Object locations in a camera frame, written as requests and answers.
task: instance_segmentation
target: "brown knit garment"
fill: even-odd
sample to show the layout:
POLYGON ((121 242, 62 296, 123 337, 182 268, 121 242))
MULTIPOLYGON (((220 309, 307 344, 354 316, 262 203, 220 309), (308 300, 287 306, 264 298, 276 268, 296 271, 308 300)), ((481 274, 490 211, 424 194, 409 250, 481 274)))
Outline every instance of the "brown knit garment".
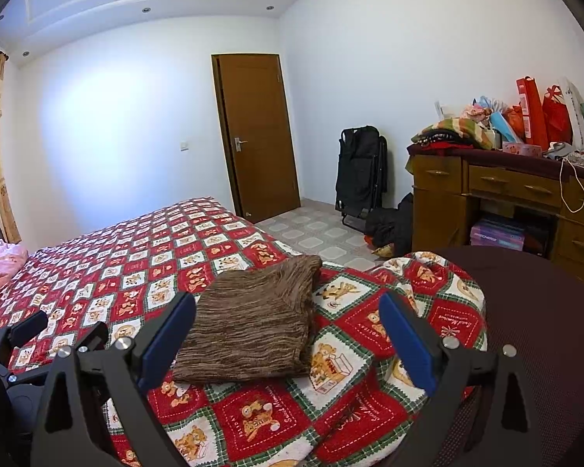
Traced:
POLYGON ((321 266, 318 256, 296 256, 222 273, 201 294, 174 379, 200 384, 309 374, 311 293, 321 266))

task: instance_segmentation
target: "red checkered bedspread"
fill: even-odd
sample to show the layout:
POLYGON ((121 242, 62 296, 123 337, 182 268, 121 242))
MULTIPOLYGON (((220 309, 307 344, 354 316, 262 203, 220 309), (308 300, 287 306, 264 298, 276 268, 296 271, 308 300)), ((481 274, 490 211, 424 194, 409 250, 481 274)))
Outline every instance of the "red checkered bedspread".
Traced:
MULTIPOLYGON (((48 363, 96 322, 134 336, 178 290, 196 298, 228 269, 263 268, 296 253, 212 198, 198 198, 36 252, 0 290, 0 327, 41 308, 48 327, 15 351, 14 372, 48 363)), ((425 401, 378 320, 399 293, 441 335, 486 349, 484 296, 430 253, 370 272, 325 263, 314 292, 318 334, 309 377, 189 386, 168 374, 148 400, 191 466, 372 465, 394 451, 425 401)), ((112 401, 107 425, 122 462, 139 467, 112 401)))

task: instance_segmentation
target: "drawer handle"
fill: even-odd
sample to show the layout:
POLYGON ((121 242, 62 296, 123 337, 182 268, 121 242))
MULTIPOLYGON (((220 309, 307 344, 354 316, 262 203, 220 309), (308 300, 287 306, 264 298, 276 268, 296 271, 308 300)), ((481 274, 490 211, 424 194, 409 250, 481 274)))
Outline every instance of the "drawer handle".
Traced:
POLYGON ((524 186, 527 190, 534 191, 535 193, 542 193, 544 195, 551 195, 552 192, 546 188, 542 188, 540 186, 531 186, 530 184, 526 184, 524 186))
POLYGON ((584 242, 580 241, 580 240, 572 240, 571 241, 574 245, 576 245, 577 247, 584 249, 584 242))
POLYGON ((498 179, 496 177, 481 177, 483 181, 494 182, 495 184, 508 184, 506 179, 498 179))
POLYGON ((427 170, 426 173, 437 177, 445 177, 450 175, 449 172, 444 172, 443 170, 427 170))

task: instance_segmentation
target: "white cord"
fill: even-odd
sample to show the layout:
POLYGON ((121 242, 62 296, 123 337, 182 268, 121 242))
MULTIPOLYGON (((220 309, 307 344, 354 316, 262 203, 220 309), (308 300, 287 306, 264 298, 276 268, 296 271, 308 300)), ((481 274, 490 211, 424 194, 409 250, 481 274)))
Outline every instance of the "white cord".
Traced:
POLYGON ((561 161, 561 174, 559 177, 559 181, 561 182, 561 198, 562 198, 562 203, 565 204, 565 207, 567 207, 567 209, 569 210, 569 212, 571 214, 576 214, 577 212, 580 212, 583 208, 584 208, 584 200, 582 202, 582 206, 578 209, 578 210, 572 210, 568 205, 567 202, 565 202, 564 196, 562 194, 562 167, 564 166, 564 162, 567 162, 569 165, 571 165, 573 167, 573 171, 575 172, 575 179, 577 180, 577 183, 580 185, 580 188, 582 188, 582 191, 584 191, 584 186, 582 186, 582 183, 580 182, 580 178, 577 176, 577 170, 575 169, 575 165, 573 165, 573 163, 571 163, 569 160, 567 160, 566 158, 563 158, 561 161))

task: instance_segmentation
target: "pink blanket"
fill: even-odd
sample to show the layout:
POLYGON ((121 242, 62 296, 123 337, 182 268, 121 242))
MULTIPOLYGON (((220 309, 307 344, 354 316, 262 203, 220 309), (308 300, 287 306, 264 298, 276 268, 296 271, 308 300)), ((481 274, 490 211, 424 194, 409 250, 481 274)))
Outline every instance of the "pink blanket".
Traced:
POLYGON ((28 251, 23 244, 7 244, 0 240, 0 288, 17 274, 28 260, 28 251))

